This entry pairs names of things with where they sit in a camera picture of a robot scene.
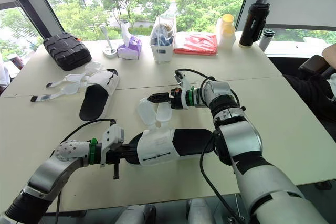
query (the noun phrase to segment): black zippered case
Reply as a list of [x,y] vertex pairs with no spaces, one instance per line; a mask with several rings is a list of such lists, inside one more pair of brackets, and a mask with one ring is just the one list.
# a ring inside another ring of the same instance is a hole
[[86,46],[68,32],[45,39],[43,45],[57,65],[65,71],[80,67],[92,59]]

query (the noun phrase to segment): black thermos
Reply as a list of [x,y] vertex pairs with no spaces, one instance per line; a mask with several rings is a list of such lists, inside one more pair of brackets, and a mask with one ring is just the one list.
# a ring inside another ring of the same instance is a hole
[[260,38],[268,14],[269,4],[251,4],[248,10],[244,30],[239,41],[241,47],[250,47],[254,41],[257,41]]

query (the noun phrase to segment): chair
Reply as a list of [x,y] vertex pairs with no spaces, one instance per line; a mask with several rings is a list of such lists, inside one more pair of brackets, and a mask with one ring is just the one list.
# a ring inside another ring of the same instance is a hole
[[314,74],[320,74],[329,79],[333,73],[336,73],[336,70],[322,56],[313,55],[299,67],[298,77],[302,80],[307,80]]

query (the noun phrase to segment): tissue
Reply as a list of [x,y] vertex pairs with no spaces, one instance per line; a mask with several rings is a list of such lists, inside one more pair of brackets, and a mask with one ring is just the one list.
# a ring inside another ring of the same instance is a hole
[[129,27],[129,22],[124,22],[121,24],[121,37],[124,44],[121,44],[118,47],[118,57],[129,60],[138,60],[142,43],[139,38],[130,34],[128,31]]

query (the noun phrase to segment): green ring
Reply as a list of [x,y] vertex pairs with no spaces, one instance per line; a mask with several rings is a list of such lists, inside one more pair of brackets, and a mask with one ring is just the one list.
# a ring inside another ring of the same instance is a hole
[[98,141],[96,138],[93,138],[91,140],[91,148],[90,148],[90,165],[94,165],[95,164],[95,153],[96,153],[96,145],[97,145]]
[[191,87],[191,89],[189,90],[189,103],[190,106],[194,106],[194,101],[193,101],[193,93],[194,93],[194,86]]

